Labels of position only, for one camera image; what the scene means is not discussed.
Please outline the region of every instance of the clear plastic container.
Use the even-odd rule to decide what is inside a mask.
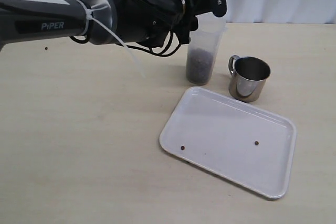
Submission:
[[[219,44],[225,31],[226,20],[212,13],[198,16],[198,30],[191,32],[188,46],[186,77],[195,85],[206,85],[213,74]]]

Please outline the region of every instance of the table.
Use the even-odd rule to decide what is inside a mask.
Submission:
[[[267,201],[161,150],[185,90],[186,46],[169,58],[70,39],[0,55],[0,222],[335,223],[336,26],[228,24],[211,82],[229,96],[231,55],[272,67],[255,106],[297,126],[290,186]]]

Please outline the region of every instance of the white tray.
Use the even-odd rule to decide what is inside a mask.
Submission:
[[[296,136],[294,124],[282,116],[195,87],[175,108],[160,144],[185,161],[278,199],[288,189]]]

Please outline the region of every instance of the stainless steel mug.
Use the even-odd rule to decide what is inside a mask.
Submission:
[[[233,98],[242,102],[258,100],[266,80],[271,75],[271,68],[264,61],[237,55],[231,56],[229,71],[232,76],[229,92]]]

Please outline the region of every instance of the tray rim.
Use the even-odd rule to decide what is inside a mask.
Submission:
[[[179,107],[182,106],[182,103],[184,101],[184,99],[190,94],[190,93],[193,93],[195,91],[205,91],[205,92],[208,92],[208,93],[212,93],[214,95],[217,95],[219,97],[222,97],[224,99],[227,99],[227,100],[230,100],[232,102],[232,104],[236,104],[236,105],[240,105],[240,106],[246,106],[250,109],[254,109],[256,111],[259,111],[259,112],[263,112],[264,114],[268,114],[268,115],[273,115],[273,116],[276,116],[278,118],[281,118],[282,120],[286,121],[287,123],[289,123],[289,125],[291,126],[291,128],[293,129],[293,134],[292,134],[292,138],[291,138],[291,145],[290,145],[290,151],[289,151],[289,158],[288,158],[288,163],[287,163],[287,167],[286,167],[286,175],[285,175],[285,183],[283,185],[283,188],[281,190],[281,193],[279,194],[276,194],[276,195],[270,195],[270,194],[267,194],[267,193],[264,193],[263,191],[261,190],[257,190],[255,188],[252,188],[244,183],[241,183],[239,181],[236,181],[234,179],[231,179],[230,177],[228,176],[225,176],[224,174],[221,174],[221,173],[218,173],[216,172],[215,170],[212,170],[202,164],[199,164],[191,159],[188,159],[188,158],[185,158],[183,156],[180,156],[179,154],[175,153],[174,151],[171,151],[169,150],[165,145],[164,145],[164,142],[162,140],[162,137],[165,135],[166,131],[169,129],[174,117],[176,116],[177,114],[177,110],[179,109]],[[166,125],[164,126],[162,132],[160,133],[160,136],[159,136],[159,143],[160,143],[160,146],[169,154],[181,159],[181,160],[184,160],[184,161],[187,161],[201,169],[204,169],[210,173],[213,173],[214,175],[216,176],[219,176],[221,178],[224,178],[236,185],[239,185],[239,186],[242,186],[244,188],[247,188],[248,190],[250,191],[253,191],[253,192],[256,192],[258,194],[260,194],[261,196],[264,196],[266,198],[269,198],[269,199],[273,199],[273,200],[276,200],[276,199],[280,199],[282,198],[288,191],[288,188],[289,188],[289,182],[290,182],[290,177],[291,177],[291,169],[292,169],[292,165],[293,165],[293,156],[294,156],[294,152],[295,152],[295,149],[296,149],[296,140],[297,140],[297,135],[298,135],[298,132],[297,132],[297,128],[295,126],[295,124],[293,123],[292,120],[280,115],[280,114],[276,114],[276,113],[273,113],[273,112],[270,112],[270,111],[267,111],[265,109],[261,109],[255,105],[252,105],[252,104],[249,104],[249,103],[245,103],[245,102],[241,102],[241,101],[238,101],[234,98],[231,98],[231,97],[228,97],[226,95],[223,95],[223,94],[220,94],[220,93],[217,93],[217,92],[214,92],[212,90],[209,90],[209,89],[205,89],[205,88],[202,88],[202,87],[191,87],[191,88],[188,88],[182,95],[181,99],[179,100],[179,102],[177,103],[176,107],[174,108],[174,111],[173,113],[171,114],[170,118],[168,119]]]

